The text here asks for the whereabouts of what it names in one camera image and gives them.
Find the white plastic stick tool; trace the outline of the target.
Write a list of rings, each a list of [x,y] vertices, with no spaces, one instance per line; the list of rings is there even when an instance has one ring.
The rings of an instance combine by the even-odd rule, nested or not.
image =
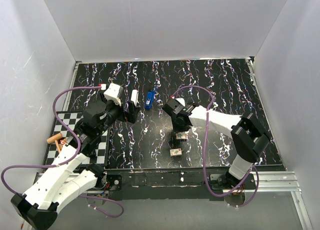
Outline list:
[[[138,95],[139,95],[139,92],[136,89],[134,89],[131,93],[131,102],[134,104],[135,107],[137,107]]]

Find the white staple box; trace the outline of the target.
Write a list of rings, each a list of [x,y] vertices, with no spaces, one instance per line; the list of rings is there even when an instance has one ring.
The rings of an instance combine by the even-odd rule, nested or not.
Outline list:
[[[177,157],[177,156],[181,156],[182,155],[182,150],[179,149],[170,149],[170,156],[171,157]]]

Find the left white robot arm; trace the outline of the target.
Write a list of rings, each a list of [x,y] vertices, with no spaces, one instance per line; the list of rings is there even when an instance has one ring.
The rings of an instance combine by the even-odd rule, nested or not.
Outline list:
[[[49,229],[60,211],[83,192],[106,186],[107,174],[98,164],[90,164],[71,181],[68,177],[102,141],[102,135],[116,121],[134,123],[140,108],[137,101],[128,101],[128,108],[113,100],[90,104],[76,123],[74,134],[53,161],[54,167],[45,173],[23,194],[16,193],[11,203],[17,213],[36,230]]]

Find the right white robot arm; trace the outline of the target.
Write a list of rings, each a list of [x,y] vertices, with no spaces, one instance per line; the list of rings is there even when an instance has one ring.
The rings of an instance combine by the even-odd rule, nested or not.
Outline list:
[[[229,170],[216,181],[220,186],[237,189],[245,182],[245,175],[269,145],[271,134],[252,114],[229,115],[205,107],[183,104],[181,99],[170,99],[163,111],[171,117],[173,131],[186,132],[191,127],[204,127],[232,138],[236,157]]]

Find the blue black stapler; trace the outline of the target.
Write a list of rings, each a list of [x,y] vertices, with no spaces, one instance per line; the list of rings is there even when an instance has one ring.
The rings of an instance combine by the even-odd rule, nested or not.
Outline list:
[[[155,97],[155,91],[149,91],[147,93],[146,100],[145,100],[145,103],[144,103],[144,108],[145,109],[151,109],[154,97]]]

